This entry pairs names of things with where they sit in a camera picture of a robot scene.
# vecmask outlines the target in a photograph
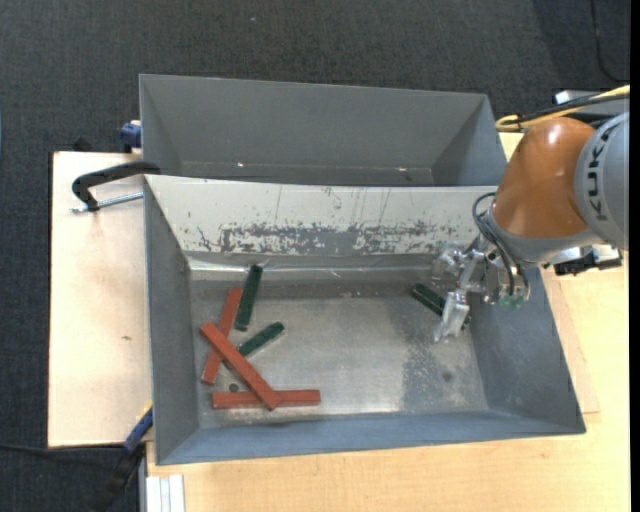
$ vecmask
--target red stick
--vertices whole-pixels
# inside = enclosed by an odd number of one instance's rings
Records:
[[[231,332],[231,326],[236,318],[241,298],[242,288],[229,289],[229,292],[227,293],[227,301],[224,303],[222,315],[218,322],[218,329],[220,329],[225,336],[229,336],[229,333]],[[207,362],[204,365],[204,371],[202,372],[200,381],[204,384],[213,385],[216,381],[221,362],[222,359],[220,359],[218,353],[214,349],[211,349],[209,351],[209,356],[207,357]]]
[[[229,364],[262,403],[270,410],[278,407],[282,401],[280,395],[269,386],[267,381],[251,366],[251,363],[238,352],[238,349],[233,346],[233,343],[227,339],[224,333],[220,332],[220,329],[209,322],[200,327],[200,332],[212,343],[218,355]]]
[[[295,405],[317,405],[320,403],[320,391],[317,389],[292,389],[276,391],[280,395],[278,407],[291,407]],[[211,405],[214,409],[230,409],[232,407],[251,407],[261,405],[260,401],[246,391],[237,393],[214,393],[211,396]]]

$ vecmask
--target wooden board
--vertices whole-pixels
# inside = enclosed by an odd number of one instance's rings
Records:
[[[49,432],[51,447],[123,442],[151,400],[142,201],[74,214],[73,180],[135,155],[53,156]],[[97,187],[98,199],[141,189]]]

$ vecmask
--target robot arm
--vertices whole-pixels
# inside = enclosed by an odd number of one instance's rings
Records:
[[[460,332],[468,293],[519,307],[529,294],[526,268],[577,273],[620,260],[618,249],[629,248],[629,118],[625,112],[596,130],[558,117],[523,136],[488,208],[475,211],[485,197],[474,206],[478,238],[439,259],[458,287],[447,296],[436,341]]]

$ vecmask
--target dark carpet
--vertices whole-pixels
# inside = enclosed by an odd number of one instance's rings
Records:
[[[628,80],[630,10],[594,0],[596,39],[586,0],[0,0],[0,510],[87,510],[117,461],[6,445],[46,446],[49,154],[120,151],[139,73],[482,92],[500,116]]]

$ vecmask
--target metal clamp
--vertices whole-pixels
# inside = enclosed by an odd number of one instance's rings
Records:
[[[137,199],[137,197],[124,196],[126,199],[122,198],[122,200],[118,200],[120,198],[116,198],[116,200],[99,202],[95,197],[93,197],[89,191],[89,187],[95,187],[96,185],[102,185],[103,183],[129,178],[130,176],[136,176],[138,174],[160,174],[160,168],[156,164],[145,162],[144,160],[137,160],[135,162],[127,162],[101,171],[78,176],[73,182],[73,185],[71,185],[71,190],[78,199],[85,204],[85,207],[74,209],[73,211],[95,212],[103,206],[110,206]]]

